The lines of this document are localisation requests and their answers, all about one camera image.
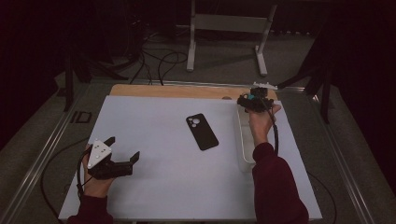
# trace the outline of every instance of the red sleeve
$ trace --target red sleeve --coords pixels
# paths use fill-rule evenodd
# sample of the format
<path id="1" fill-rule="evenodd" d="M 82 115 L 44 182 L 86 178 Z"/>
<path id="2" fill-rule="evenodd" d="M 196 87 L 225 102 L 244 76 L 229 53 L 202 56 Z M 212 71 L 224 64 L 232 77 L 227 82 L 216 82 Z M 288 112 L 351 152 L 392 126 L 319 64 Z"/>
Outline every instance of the red sleeve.
<path id="1" fill-rule="evenodd" d="M 257 222 L 308 223 L 291 169 L 278 157 L 271 144 L 261 143 L 253 151 L 254 204 Z"/>
<path id="2" fill-rule="evenodd" d="M 67 219 L 68 224 L 112 224 L 113 216 L 107 212 L 107 197 L 95 198 L 83 195 L 78 214 Z"/>

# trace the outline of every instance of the dark background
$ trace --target dark background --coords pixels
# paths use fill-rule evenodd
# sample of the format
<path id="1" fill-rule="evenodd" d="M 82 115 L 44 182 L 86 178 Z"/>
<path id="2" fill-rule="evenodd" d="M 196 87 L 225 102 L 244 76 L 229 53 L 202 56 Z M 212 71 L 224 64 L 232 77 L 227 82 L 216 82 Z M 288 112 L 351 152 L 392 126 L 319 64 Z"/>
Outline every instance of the dark background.
<path id="1" fill-rule="evenodd" d="M 219 1 L 219 6 L 213 2 L 198 1 L 197 11 L 260 16 L 269 9 L 258 1 L 244 1 L 246 7 L 236 0 Z M 122 49 L 128 40 L 115 41 L 126 36 L 120 21 L 174 35 L 176 24 L 190 23 L 191 11 L 185 0 L 0 4 L 0 148 L 57 91 L 53 78 L 64 70 L 68 43 L 78 42 L 94 59 L 111 60 L 112 55 L 125 54 Z M 394 192 L 395 11 L 391 0 L 291 1 L 279 5 L 273 23 L 276 35 L 299 32 L 317 37 L 304 62 L 307 66 L 322 63 L 324 55 L 335 52 L 332 84 L 340 89 Z"/>

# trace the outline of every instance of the hand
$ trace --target hand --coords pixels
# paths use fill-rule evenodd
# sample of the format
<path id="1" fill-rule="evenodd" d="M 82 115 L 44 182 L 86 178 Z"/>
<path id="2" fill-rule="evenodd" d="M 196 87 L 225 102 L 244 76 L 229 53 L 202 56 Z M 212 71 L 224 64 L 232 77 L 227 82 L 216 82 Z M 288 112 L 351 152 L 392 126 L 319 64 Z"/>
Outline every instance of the hand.
<path id="1" fill-rule="evenodd" d="M 84 195 L 96 197 L 96 198 L 105 198 L 115 178 L 98 180 L 92 177 L 91 175 L 89 175 L 87 168 L 89 158 L 90 158 L 90 154 L 87 154 L 82 159 L 82 165 L 84 166 L 84 183 L 85 183 Z"/>
<path id="2" fill-rule="evenodd" d="M 270 113 L 274 115 L 280 110 L 280 108 L 280 105 L 273 105 L 272 109 L 270 109 Z M 257 113 L 252 110 L 247 110 L 247 112 L 249 113 L 249 126 L 251 134 L 253 135 L 254 147 L 261 143 L 268 142 L 267 135 L 273 126 L 273 122 L 268 111 Z"/>

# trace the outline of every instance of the wooden board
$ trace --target wooden board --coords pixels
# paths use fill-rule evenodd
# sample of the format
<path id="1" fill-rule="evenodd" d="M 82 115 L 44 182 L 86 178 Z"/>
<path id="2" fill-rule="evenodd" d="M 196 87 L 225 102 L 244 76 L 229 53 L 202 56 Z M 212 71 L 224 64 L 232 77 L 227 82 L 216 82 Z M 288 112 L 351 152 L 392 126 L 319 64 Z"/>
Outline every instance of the wooden board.
<path id="1" fill-rule="evenodd" d="M 202 99 L 222 99 L 223 97 L 230 97 L 236 100 L 241 94 L 246 92 L 249 92 L 249 88 L 117 84 L 112 88 L 110 95 Z M 268 98 L 277 100 L 276 93 L 269 90 Z"/>

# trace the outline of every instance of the gray carpet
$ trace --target gray carpet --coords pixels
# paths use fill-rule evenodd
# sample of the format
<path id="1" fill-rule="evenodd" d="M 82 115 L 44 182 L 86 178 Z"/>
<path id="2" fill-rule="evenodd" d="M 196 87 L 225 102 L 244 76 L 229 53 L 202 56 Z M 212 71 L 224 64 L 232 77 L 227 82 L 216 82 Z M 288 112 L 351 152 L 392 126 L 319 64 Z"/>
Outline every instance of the gray carpet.
<path id="1" fill-rule="evenodd" d="M 188 39 L 177 40 L 153 39 L 145 46 L 147 52 L 162 57 L 170 48 L 187 53 Z M 260 77 L 253 54 L 257 43 L 255 38 L 243 41 L 207 41 L 199 39 L 196 51 L 195 70 L 186 71 L 186 64 L 181 63 L 169 72 L 165 80 L 181 82 L 201 82 L 247 85 L 253 81 L 276 84 L 295 75 L 309 51 L 314 39 L 299 35 L 270 35 L 264 49 L 264 57 L 269 72 L 268 77 Z M 159 60 L 146 56 L 150 73 L 157 76 Z M 170 67 L 163 64 L 162 74 Z M 122 72 L 121 75 L 132 77 L 138 69 L 138 64 Z M 144 69 L 138 77 L 140 83 L 148 83 L 148 70 Z M 63 85 L 63 75 L 58 76 L 60 86 Z M 96 77 L 91 84 L 77 85 L 77 90 L 84 90 L 78 99 L 74 111 L 92 113 L 89 123 L 67 123 L 67 126 L 54 146 L 52 155 L 60 152 L 49 165 L 44 175 L 44 187 L 49 201 L 57 212 L 60 211 L 67 189 L 76 170 L 77 160 L 81 150 L 87 143 L 94 121 L 100 111 L 102 102 L 109 94 L 111 87 L 118 81 L 105 77 Z M 295 83 L 304 86 L 306 80 Z M 277 93 L 285 107 L 290 126 L 298 148 L 310 174 L 311 184 L 317 196 L 323 215 L 322 220 L 312 223 L 364 223 L 360 213 L 351 200 L 350 189 L 344 179 L 343 169 L 339 167 L 334 156 L 329 131 L 333 133 L 337 146 L 347 162 L 348 171 L 365 200 L 373 220 L 366 223 L 396 223 L 396 202 L 384 177 L 379 172 L 370 148 L 368 148 L 361 132 L 345 106 L 336 88 L 332 87 L 330 125 L 324 125 L 318 119 L 315 103 L 310 97 L 294 91 Z M 0 216 L 6 213 L 7 206 L 15 196 L 15 192 L 29 168 L 33 165 L 41 150 L 51 149 L 46 146 L 56 129 L 58 121 L 67 116 L 63 112 L 64 98 L 52 96 L 21 128 L 14 138 L 0 152 Z M 14 223 L 56 223 L 51 211 L 46 206 L 39 188 L 39 180 L 34 179 L 35 187 L 26 192 L 16 210 Z"/>

